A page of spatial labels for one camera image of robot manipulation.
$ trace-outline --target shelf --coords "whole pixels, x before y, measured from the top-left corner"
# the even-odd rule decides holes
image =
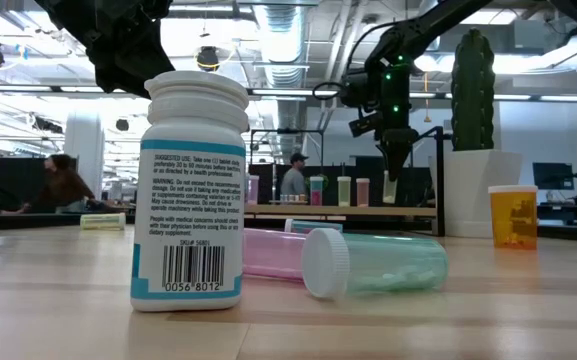
[[[246,214],[437,216],[435,208],[246,205]]]

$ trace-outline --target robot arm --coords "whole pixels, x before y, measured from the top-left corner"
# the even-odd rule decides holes
[[[409,126],[410,75],[419,72],[414,60],[437,36],[490,3],[491,0],[444,0],[426,14],[396,22],[386,30],[360,70],[347,69],[341,102],[360,109],[360,119],[350,124],[355,137],[375,130],[391,180],[403,167],[417,132]],[[577,20],[577,0],[551,0]],[[361,109],[373,112],[363,117]]]
[[[172,0],[36,0],[58,28],[86,47],[97,85],[149,97],[148,79],[175,68],[161,47],[161,18]]]

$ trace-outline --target barcode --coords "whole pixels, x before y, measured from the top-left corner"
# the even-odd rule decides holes
[[[167,288],[180,283],[223,286],[224,253],[224,246],[165,245],[161,286]]]

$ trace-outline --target woman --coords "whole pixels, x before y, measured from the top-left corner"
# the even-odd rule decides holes
[[[76,171],[70,168],[72,158],[65,154],[50,155],[44,161],[48,172],[46,185],[33,204],[24,205],[19,212],[26,212],[33,206],[54,206],[55,212],[81,213],[86,207],[86,198],[94,200],[95,195]]]

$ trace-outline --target white pot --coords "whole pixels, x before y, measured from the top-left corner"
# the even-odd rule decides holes
[[[437,164],[430,157],[437,183]],[[517,185],[521,154],[499,150],[455,151],[444,155],[446,235],[491,238],[489,186]]]

